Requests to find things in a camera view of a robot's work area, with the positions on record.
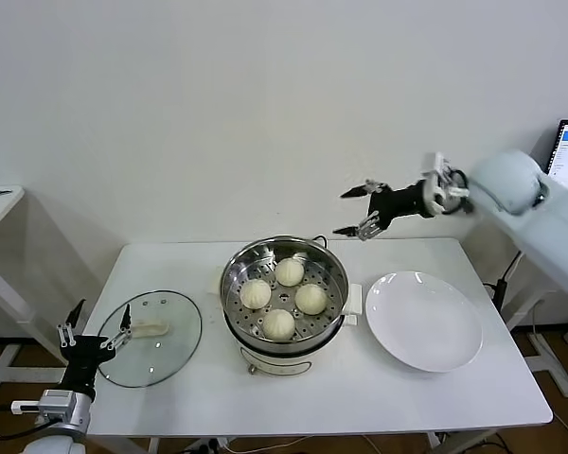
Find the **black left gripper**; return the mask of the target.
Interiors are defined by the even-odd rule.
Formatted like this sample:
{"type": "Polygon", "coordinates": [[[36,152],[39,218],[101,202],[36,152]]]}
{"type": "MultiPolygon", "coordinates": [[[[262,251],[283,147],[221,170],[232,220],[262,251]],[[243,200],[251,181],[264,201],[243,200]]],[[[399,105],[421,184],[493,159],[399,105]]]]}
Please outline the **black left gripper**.
{"type": "Polygon", "coordinates": [[[65,322],[57,325],[61,353],[67,360],[58,389],[95,398],[95,379],[99,365],[110,361],[112,351],[117,350],[132,337],[131,307],[126,304],[118,332],[111,338],[75,335],[74,330],[85,302],[85,299],[81,299],[69,312],[65,322]]]}

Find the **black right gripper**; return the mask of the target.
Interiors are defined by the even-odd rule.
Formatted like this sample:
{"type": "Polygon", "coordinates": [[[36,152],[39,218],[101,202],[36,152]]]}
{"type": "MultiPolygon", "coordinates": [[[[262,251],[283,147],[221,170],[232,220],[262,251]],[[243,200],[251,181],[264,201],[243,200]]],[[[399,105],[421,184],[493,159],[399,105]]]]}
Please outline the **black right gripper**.
{"type": "Polygon", "coordinates": [[[423,199],[423,186],[424,182],[418,181],[406,188],[394,190],[386,183],[365,180],[363,184],[348,189],[340,198],[362,198],[371,195],[369,215],[358,225],[335,229],[333,233],[367,241],[387,230],[395,218],[414,215],[430,218],[432,214],[423,199]]]}

